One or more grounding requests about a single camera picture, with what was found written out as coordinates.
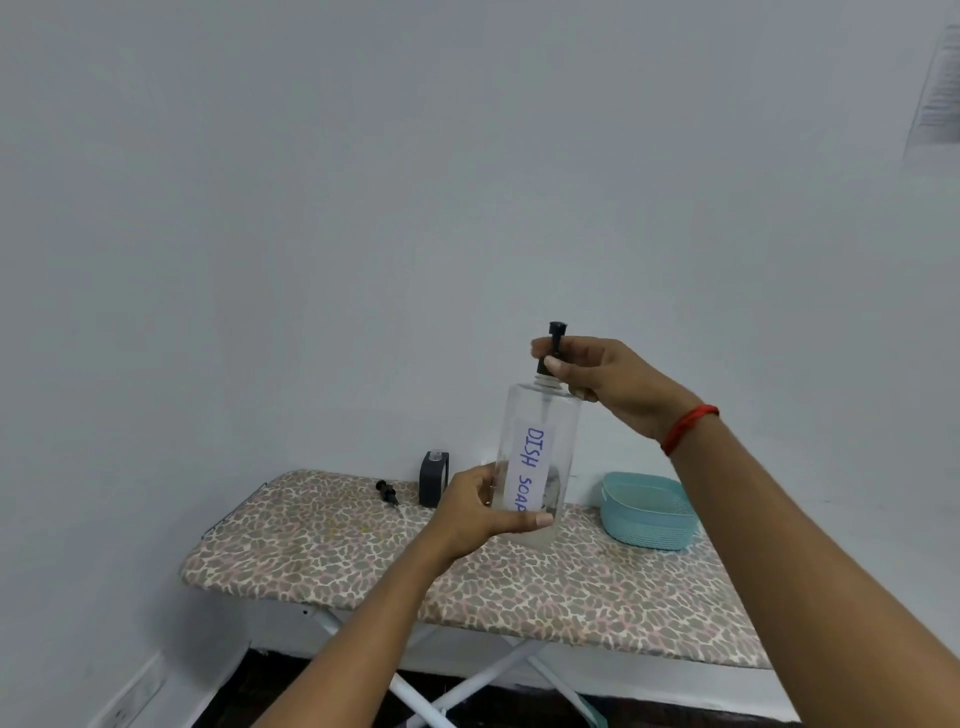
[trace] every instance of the pump dispenser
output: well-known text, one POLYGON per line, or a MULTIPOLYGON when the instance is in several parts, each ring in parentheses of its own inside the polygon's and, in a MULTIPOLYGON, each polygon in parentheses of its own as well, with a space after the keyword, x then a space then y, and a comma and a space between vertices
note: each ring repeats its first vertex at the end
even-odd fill
MULTIPOLYGON (((559 359, 563 358, 560 340, 565 333, 566 324, 550 322, 551 355, 559 359)), ((552 525, 539 531, 508 534, 512 541, 548 548, 557 536, 580 404, 550 374, 543 359, 534 381, 514 384, 508 390, 492 507, 546 511, 554 518, 552 525)))

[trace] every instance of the dish soap label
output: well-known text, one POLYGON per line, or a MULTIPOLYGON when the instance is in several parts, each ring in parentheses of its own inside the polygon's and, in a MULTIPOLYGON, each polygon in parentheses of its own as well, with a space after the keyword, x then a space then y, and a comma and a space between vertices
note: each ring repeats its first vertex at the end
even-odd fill
POLYGON ((550 473, 553 426, 514 420, 514 448, 507 466, 503 505, 511 511, 539 511, 550 473))

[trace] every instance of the label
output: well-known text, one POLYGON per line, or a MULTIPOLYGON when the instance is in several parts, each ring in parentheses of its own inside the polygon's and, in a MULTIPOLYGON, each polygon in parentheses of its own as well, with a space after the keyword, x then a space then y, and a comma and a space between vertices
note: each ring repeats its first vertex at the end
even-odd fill
POLYGON ((960 8, 954 9, 937 43, 907 137, 904 166, 921 174, 960 175, 960 8))
POLYGON ((553 427, 514 420, 514 448, 507 466, 503 507, 511 511, 539 511, 550 473, 553 427))

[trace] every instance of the bottle cap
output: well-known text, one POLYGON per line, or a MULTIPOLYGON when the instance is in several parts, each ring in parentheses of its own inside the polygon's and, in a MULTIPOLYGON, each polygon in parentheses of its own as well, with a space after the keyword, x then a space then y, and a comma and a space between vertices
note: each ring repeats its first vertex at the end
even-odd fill
MULTIPOLYGON (((561 360, 564 360, 564 356, 560 353, 560 339, 565 333, 566 324, 563 321, 550 322, 550 355, 561 360)), ((543 363, 543 359, 537 364, 537 374, 553 376, 550 374, 550 370, 546 368, 546 364, 543 363)))

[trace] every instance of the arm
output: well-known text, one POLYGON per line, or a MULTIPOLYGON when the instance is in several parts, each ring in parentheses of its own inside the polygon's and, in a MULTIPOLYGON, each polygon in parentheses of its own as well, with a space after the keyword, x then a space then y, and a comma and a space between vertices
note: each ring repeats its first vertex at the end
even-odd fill
MULTIPOLYGON (((533 343, 534 356, 549 340, 533 343)), ((551 371, 662 441, 700 403, 618 341, 566 337, 551 371)), ((673 465, 805 725, 960 725, 960 661, 790 499, 715 417, 673 465)))
POLYGON ((493 466, 454 475, 430 523, 255 728, 359 728, 373 722, 434 579, 490 536, 553 522, 547 513, 487 508, 481 493, 492 478, 493 466))

